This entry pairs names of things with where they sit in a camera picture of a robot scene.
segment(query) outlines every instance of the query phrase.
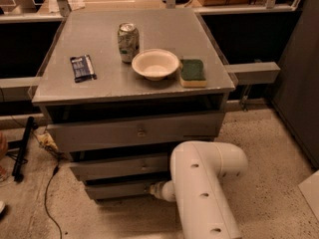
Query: green scouring pad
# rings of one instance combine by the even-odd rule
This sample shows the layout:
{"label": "green scouring pad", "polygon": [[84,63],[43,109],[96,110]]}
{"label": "green scouring pad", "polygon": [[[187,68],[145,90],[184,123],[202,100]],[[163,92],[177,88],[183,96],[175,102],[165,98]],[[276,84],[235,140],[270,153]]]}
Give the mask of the green scouring pad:
{"label": "green scouring pad", "polygon": [[205,87],[207,80],[202,60],[181,60],[179,82],[183,87]]}

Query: drawer handle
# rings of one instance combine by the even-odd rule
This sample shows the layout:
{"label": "drawer handle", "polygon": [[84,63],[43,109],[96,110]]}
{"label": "drawer handle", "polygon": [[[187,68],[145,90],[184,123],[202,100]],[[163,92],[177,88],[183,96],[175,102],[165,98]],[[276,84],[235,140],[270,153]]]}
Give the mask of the drawer handle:
{"label": "drawer handle", "polygon": [[139,129],[138,130],[138,137],[142,138],[142,137],[145,137],[147,136],[147,133],[143,130],[143,129]]}

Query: can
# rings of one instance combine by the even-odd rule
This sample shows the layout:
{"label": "can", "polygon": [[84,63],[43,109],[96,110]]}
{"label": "can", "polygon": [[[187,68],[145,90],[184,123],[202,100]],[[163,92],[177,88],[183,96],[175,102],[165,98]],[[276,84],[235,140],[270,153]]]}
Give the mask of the can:
{"label": "can", "polygon": [[118,44],[121,59],[130,63],[140,51],[140,33],[133,23],[122,23],[118,31]]}

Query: floor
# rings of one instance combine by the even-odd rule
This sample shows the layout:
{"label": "floor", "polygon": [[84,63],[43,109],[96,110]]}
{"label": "floor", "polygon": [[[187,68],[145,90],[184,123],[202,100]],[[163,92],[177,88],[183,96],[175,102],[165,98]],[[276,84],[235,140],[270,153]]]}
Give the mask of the floor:
{"label": "floor", "polygon": [[[17,122],[21,120],[10,121],[19,127]],[[20,139],[23,129],[4,132],[9,139]],[[16,183],[9,177],[0,184],[0,200],[7,204],[0,217],[0,238],[59,238],[59,229],[44,207],[57,161],[33,135],[30,139],[24,180]],[[248,112],[230,108],[216,141],[238,145],[249,160],[243,177],[223,183],[243,238],[319,238],[319,223],[298,188],[315,170],[272,108],[259,105],[248,107]],[[0,164],[10,171],[14,161],[5,157]],[[139,197],[98,205],[68,166],[66,160],[61,163],[47,197],[48,210],[64,239],[183,238],[174,203]]]}

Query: white bowl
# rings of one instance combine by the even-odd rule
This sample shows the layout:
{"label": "white bowl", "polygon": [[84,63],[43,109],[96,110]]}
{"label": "white bowl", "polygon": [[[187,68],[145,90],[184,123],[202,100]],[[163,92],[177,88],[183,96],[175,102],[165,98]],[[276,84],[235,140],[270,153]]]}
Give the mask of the white bowl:
{"label": "white bowl", "polygon": [[178,66],[178,57],[172,52],[161,49],[145,50],[132,60],[134,71],[151,81],[164,79],[174,73]]}

